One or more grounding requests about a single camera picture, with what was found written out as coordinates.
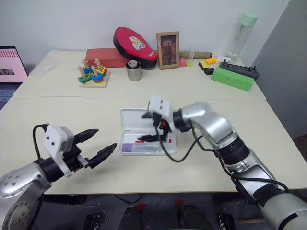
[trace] cartoon print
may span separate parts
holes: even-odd
[[[129,39],[132,42],[132,46],[136,50],[140,50],[140,49],[145,49],[146,48],[146,45],[143,42],[141,42],[140,39],[136,38],[135,36],[130,36]]]

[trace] metal cup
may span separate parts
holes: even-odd
[[[138,81],[142,78],[140,62],[131,60],[126,62],[125,66],[129,80]]]

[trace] green block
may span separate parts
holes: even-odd
[[[249,91],[254,84],[253,78],[234,73],[219,67],[215,68],[211,79],[245,91]]]
[[[78,77],[79,82],[81,82],[82,84],[87,83],[89,80],[91,80],[92,78],[90,76],[86,76],[86,78],[83,77]]]

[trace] black power strip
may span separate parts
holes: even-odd
[[[219,67],[225,70],[229,70],[234,73],[242,74],[244,76],[253,78],[255,80],[259,77],[259,74],[256,70],[256,66],[254,67],[237,66],[237,65],[229,64],[224,61],[220,63]]]

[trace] wooden peg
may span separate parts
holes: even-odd
[[[83,69],[81,68],[81,66],[78,66],[78,67],[77,67],[77,70],[81,73],[81,76],[82,76],[83,78],[86,78],[85,72],[83,71]]]
[[[81,63],[84,64],[84,68],[88,69],[88,61],[85,61],[85,59],[82,59]]]
[[[97,68],[99,69],[99,71],[101,71],[101,65],[100,65],[99,59],[96,58],[95,61],[94,61],[94,63],[96,63]]]
[[[95,69],[95,66],[92,66],[92,71],[93,71],[94,75],[97,77],[97,76],[98,76],[98,73],[97,73],[97,71],[96,71],[96,69]]]

